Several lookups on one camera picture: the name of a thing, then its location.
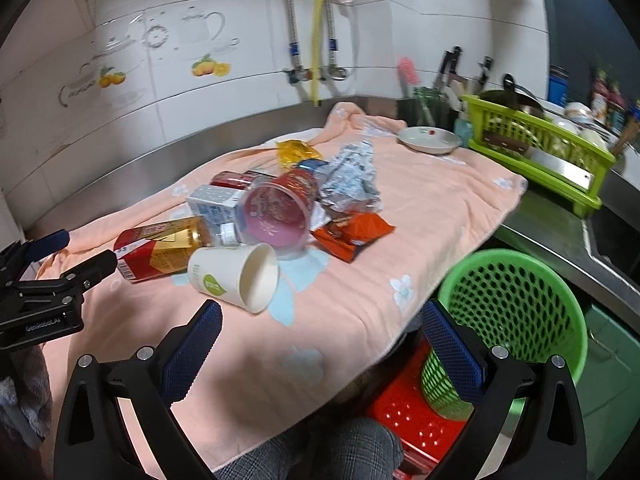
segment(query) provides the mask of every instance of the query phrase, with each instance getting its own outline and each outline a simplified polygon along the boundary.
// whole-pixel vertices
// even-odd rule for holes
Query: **crumpled foil wrapper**
[[[326,181],[320,202],[337,212],[377,212],[382,209],[376,188],[373,145],[368,140],[345,144],[325,166],[318,169]]]

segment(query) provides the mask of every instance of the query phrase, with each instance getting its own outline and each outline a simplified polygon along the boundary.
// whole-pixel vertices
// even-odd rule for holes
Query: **white bowl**
[[[445,155],[462,144],[460,137],[449,130],[429,126],[405,128],[398,133],[398,139],[416,152],[431,155]]]
[[[581,131],[580,136],[587,142],[590,142],[591,144],[595,144],[601,150],[607,151],[607,143],[602,139],[602,137],[598,132],[595,132],[594,130],[585,129]]]
[[[579,135],[578,127],[573,124],[569,119],[565,119],[564,117],[555,117],[554,124],[556,126],[560,126],[565,130],[571,132],[572,134]]]
[[[587,105],[569,103],[564,107],[564,116],[580,124],[593,124],[593,114]]]

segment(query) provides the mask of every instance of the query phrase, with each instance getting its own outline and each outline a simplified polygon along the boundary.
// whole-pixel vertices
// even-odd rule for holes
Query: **frying pan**
[[[519,110],[534,117],[544,119],[545,112],[542,105],[533,97],[516,92],[516,88],[529,92],[527,89],[517,86],[511,74],[505,74],[502,78],[504,90],[485,90],[480,92],[479,98],[483,101],[506,106],[512,110]]]

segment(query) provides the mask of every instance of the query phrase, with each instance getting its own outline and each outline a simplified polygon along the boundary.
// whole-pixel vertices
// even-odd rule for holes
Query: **green cabinet door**
[[[590,479],[598,478],[640,418],[640,344],[604,311],[584,316],[589,353],[577,385]]]

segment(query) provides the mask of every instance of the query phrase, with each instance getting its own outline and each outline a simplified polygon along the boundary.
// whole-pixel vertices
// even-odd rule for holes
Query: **blue gripper pad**
[[[64,229],[30,242],[26,259],[28,263],[37,262],[50,254],[57,253],[69,245],[69,233]]]
[[[186,326],[172,328],[158,345],[163,356],[160,395],[167,406],[186,397],[222,330],[222,309],[207,300]]]
[[[422,331],[460,399],[478,406],[484,395],[484,370],[433,301],[422,306]]]

